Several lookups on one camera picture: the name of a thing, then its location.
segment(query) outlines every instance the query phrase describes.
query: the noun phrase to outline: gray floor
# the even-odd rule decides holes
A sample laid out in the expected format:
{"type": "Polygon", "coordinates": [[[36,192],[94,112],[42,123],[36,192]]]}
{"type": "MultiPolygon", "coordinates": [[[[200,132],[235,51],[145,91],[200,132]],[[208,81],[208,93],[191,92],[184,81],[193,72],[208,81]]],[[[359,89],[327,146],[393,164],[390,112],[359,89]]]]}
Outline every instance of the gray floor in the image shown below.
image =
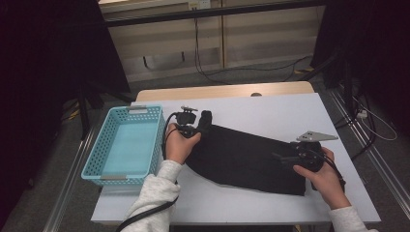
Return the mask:
{"type": "MultiPolygon", "coordinates": [[[[247,68],[271,69],[281,67],[291,62],[281,62],[275,64],[255,65],[247,68]]],[[[308,59],[298,63],[296,70],[304,69],[308,66],[308,59]]],[[[209,76],[214,80],[223,80],[230,84],[243,83],[262,83],[262,82],[280,82],[288,78],[292,73],[292,67],[278,71],[228,71],[209,76]]],[[[289,80],[296,80],[300,76],[293,74],[289,80]]],[[[323,86],[323,81],[315,77],[312,81],[314,90],[320,94],[329,115],[333,121],[342,117],[335,100],[332,97],[333,90],[327,90],[323,86]]],[[[210,81],[198,73],[184,74],[168,78],[154,80],[138,81],[131,84],[132,93],[129,96],[134,97],[143,89],[175,88],[188,86],[207,86],[219,85],[220,83],[210,81]]],[[[104,109],[90,109],[91,121],[100,124],[102,118],[100,114],[117,104],[118,102],[110,96],[102,96],[106,102],[104,109]]],[[[383,111],[374,102],[371,103],[372,111],[389,122],[389,119],[383,114],[383,111]]],[[[378,132],[385,136],[391,136],[390,131],[381,122],[376,121],[378,132]]],[[[344,127],[338,130],[340,138],[345,145],[348,153],[352,156],[361,150],[358,139],[350,129],[344,127]]],[[[38,176],[35,178],[35,185],[32,189],[26,190],[20,198],[15,209],[9,216],[7,224],[2,232],[6,231],[43,231],[47,220],[55,205],[59,193],[65,184],[71,164],[75,159],[78,147],[80,146],[81,124],[79,117],[70,121],[64,121],[61,125],[59,135],[53,143],[48,154],[48,160],[44,163],[38,176]]],[[[409,137],[399,134],[395,141],[385,141],[376,139],[374,146],[382,154],[386,163],[391,167],[404,189],[410,189],[410,143],[409,137]]],[[[369,158],[368,153],[364,153],[355,160],[355,166],[360,176],[366,182],[366,189],[372,199],[382,222],[370,224],[368,228],[375,228],[379,231],[406,231],[410,228],[410,220],[403,213],[402,208],[397,203],[395,196],[392,194],[379,171],[375,168],[369,158]]],[[[64,216],[61,223],[57,223],[58,231],[114,231],[113,226],[102,226],[90,221],[94,206],[99,196],[99,188],[89,182],[83,181],[79,176],[74,178],[73,194],[70,195],[70,204],[64,210],[64,216]]],[[[317,225],[315,231],[328,231],[328,225],[317,225]]]]}

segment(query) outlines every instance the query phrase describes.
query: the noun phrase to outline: person's left hand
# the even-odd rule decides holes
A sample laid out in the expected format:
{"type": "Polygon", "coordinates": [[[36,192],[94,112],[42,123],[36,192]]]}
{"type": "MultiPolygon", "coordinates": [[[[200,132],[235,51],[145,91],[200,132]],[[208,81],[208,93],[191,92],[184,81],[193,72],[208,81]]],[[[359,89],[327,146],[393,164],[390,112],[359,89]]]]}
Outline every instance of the person's left hand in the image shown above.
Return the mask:
{"type": "Polygon", "coordinates": [[[185,138],[178,132],[175,124],[168,125],[166,136],[168,136],[165,148],[166,159],[176,161],[180,164],[184,164],[193,146],[201,139],[200,132],[191,138],[185,138]]]}

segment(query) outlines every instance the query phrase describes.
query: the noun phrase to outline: black cloth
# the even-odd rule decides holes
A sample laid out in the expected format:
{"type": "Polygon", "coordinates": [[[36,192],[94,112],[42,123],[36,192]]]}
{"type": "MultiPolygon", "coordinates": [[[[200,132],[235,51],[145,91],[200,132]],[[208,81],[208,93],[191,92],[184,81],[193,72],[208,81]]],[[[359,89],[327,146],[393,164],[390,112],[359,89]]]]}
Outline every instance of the black cloth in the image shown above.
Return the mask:
{"type": "Polygon", "coordinates": [[[290,149],[289,143],[212,125],[186,164],[217,184],[304,195],[305,178],[272,156],[274,150],[289,154],[290,149]]]}

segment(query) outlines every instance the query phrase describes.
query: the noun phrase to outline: forearm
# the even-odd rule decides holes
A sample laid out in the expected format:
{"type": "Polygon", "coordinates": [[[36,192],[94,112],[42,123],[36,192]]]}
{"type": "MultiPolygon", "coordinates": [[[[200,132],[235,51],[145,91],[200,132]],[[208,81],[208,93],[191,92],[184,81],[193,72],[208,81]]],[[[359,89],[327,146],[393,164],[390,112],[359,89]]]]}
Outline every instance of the forearm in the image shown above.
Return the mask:
{"type": "MultiPolygon", "coordinates": [[[[182,165],[165,160],[157,176],[149,175],[144,182],[138,199],[132,204],[126,218],[138,215],[147,210],[158,207],[168,201],[174,201],[180,192],[180,187],[175,185],[182,165]]],[[[173,207],[144,218],[126,227],[123,231],[168,231],[173,207]]]]}
{"type": "Polygon", "coordinates": [[[329,212],[336,232],[364,232],[367,230],[353,206],[332,210],[329,212]]]}

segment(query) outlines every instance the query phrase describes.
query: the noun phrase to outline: basket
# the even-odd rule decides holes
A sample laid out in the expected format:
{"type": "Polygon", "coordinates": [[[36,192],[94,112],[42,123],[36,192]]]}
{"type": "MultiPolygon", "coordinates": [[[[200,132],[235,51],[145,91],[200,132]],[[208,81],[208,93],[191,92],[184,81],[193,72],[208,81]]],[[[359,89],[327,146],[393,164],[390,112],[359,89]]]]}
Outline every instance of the basket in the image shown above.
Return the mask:
{"type": "Polygon", "coordinates": [[[164,124],[160,105],[111,108],[81,178],[99,186],[142,185],[157,169],[164,124]]]}

